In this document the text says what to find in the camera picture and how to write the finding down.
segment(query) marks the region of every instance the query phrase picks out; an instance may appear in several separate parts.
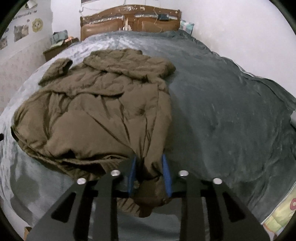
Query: wooden nightstand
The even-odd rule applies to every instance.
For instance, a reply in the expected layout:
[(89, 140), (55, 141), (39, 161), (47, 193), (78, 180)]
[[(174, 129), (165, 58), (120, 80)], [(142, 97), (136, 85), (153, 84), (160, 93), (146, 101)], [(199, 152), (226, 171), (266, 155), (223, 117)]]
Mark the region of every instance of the wooden nightstand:
[(61, 46), (44, 51), (43, 55), (45, 57), (45, 60), (46, 61), (51, 60), (53, 57), (57, 56), (60, 52), (62, 52), (64, 49), (68, 48), (72, 43), (75, 43), (75, 42), (79, 42), (79, 39), (74, 38), (72, 39), (72, 42), (71, 41), (66, 43), (64, 42)]

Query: metal screw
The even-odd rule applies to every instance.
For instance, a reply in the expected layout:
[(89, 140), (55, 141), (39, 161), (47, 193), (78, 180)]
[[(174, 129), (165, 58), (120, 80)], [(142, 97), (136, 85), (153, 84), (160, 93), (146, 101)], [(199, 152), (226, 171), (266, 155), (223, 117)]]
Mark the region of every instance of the metal screw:
[(117, 176), (119, 176), (120, 175), (120, 171), (119, 170), (113, 170), (112, 172), (111, 172), (111, 176), (113, 176), (113, 177), (117, 177)]
[(78, 183), (79, 185), (85, 184), (85, 183), (86, 183), (86, 179), (85, 179), (85, 178), (79, 178), (79, 179), (77, 180), (77, 183)]
[(180, 177), (187, 177), (188, 174), (189, 174), (189, 172), (186, 171), (186, 170), (181, 170), (181, 171), (179, 171), (179, 176), (180, 176)]
[(215, 184), (217, 184), (217, 185), (220, 185), (220, 184), (222, 184), (222, 180), (220, 179), (220, 178), (214, 178), (213, 179), (213, 183), (215, 183)]

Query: headboard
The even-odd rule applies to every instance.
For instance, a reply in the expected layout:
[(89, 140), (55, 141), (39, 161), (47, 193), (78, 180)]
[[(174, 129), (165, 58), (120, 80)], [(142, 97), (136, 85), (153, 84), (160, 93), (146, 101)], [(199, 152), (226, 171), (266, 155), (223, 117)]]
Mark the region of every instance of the headboard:
[[(169, 15), (169, 20), (157, 20), (158, 14)], [(94, 15), (80, 17), (81, 41), (94, 34), (118, 30), (152, 33), (178, 30), (180, 20), (180, 10), (145, 5), (118, 6)]]

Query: jacket sleeve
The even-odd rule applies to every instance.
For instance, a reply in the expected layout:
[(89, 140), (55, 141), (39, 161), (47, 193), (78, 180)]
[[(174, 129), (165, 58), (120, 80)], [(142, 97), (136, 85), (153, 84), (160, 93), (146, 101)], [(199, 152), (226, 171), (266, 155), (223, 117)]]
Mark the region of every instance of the jacket sleeve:
[(41, 87), (46, 86), (54, 79), (66, 75), (73, 61), (69, 58), (60, 58), (51, 64), (48, 70), (39, 81), (38, 85)]

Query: cable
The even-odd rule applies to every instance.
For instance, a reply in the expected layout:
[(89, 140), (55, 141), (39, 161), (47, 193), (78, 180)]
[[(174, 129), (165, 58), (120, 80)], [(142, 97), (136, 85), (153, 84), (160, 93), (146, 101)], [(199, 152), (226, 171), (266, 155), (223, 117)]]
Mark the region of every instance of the cable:
[(83, 8), (85, 8), (87, 10), (100, 11), (100, 12), (106, 10), (106, 9), (95, 9), (95, 8), (87, 8), (87, 7), (83, 7)]
[(161, 28), (160, 26), (157, 26), (157, 25), (156, 25), (156, 21), (158, 20), (159, 15), (156, 13), (155, 8), (156, 8), (156, 7), (153, 8), (153, 11), (154, 11), (155, 15), (157, 15), (157, 18), (156, 18), (156, 20), (155, 20), (155, 22), (154, 22), (154, 25), (155, 25), (156, 27), (160, 28), (160, 31), (159, 31), (159, 32), (161, 33), (162, 30), (163, 30), (163, 28)]

